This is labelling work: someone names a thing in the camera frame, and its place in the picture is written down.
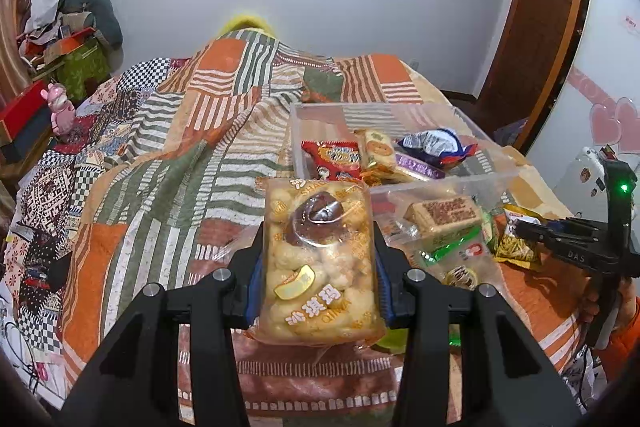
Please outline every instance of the yellow object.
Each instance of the yellow object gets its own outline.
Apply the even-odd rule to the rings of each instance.
[[[406,351],[409,330],[386,330],[386,335],[376,342],[377,346],[386,349],[392,355],[402,355]]]
[[[268,37],[275,39],[275,34],[273,29],[269,26],[266,20],[257,15],[237,15],[229,20],[218,34],[218,37],[225,35],[229,32],[234,32],[238,30],[256,30],[260,33],[264,33]]]
[[[516,223],[519,220],[540,225],[544,219],[540,214],[513,204],[505,204],[507,226],[495,250],[494,259],[498,263],[511,263],[528,270],[542,270],[542,260],[535,241],[527,241],[515,235]]]
[[[284,282],[273,289],[273,292],[283,301],[290,301],[296,297],[300,297],[306,292],[316,279],[316,273],[308,264],[305,264],[297,273],[295,279]]]

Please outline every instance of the metal screw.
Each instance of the metal screw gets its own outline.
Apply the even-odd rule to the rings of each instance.
[[[409,279],[411,279],[413,282],[420,282],[424,281],[424,279],[427,277],[427,274],[419,268],[412,268],[406,273],[406,276],[409,277]]]
[[[216,281],[226,281],[229,277],[231,277],[231,270],[228,268],[218,268],[213,272],[213,279]]]
[[[160,285],[157,282],[150,282],[142,288],[142,293],[147,297],[155,297],[160,293]]]
[[[495,287],[487,283],[479,285],[478,291],[480,292],[480,295],[483,295],[484,297],[493,297],[495,295]]]

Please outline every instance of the yellow snack bag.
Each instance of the yellow snack bag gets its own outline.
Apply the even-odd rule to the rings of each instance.
[[[541,225],[544,218],[526,208],[520,208],[513,204],[505,204],[504,213],[507,217],[507,226],[495,250],[495,260],[498,263],[511,263],[529,270],[542,269],[542,259],[535,241],[526,241],[516,237],[515,227],[519,220]]]

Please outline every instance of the red snack bag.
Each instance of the red snack bag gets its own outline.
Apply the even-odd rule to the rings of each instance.
[[[303,141],[302,150],[309,153],[316,164],[321,180],[348,181],[360,179],[360,153],[356,142]]]

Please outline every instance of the patchwork quilt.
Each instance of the patchwork quilt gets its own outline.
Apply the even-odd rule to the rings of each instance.
[[[9,245],[5,276],[21,330],[34,349],[61,357],[70,388],[145,284],[196,283],[250,243],[264,213],[256,180],[293,174],[291,104],[429,98],[447,103],[395,57],[334,60],[253,30],[213,40],[189,59],[156,58],[112,78],[79,111],[72,140],[47,150],[21,192],[20,223],[32,233]],[[491,168],[485,157],[477,163],[471,168]],[[522,184],[505,197],[517,202],[529,194]],[[67,253],[68,280],[54,293],[43,275]],[[516,301],[531,299],[519,275],[506,279]],[[578,285],[566,309],[539,299],[535,306],[548,317],[529,317],[558,367],[577,341]],[[348,345],[327,352],[267,346],[240,331],[232,338],[250,414],[379,410],[396,400],[402,357]],[[183,327],[178,395],[185,419],[188,339]],[[452,392],[452,419],[459,394]]]

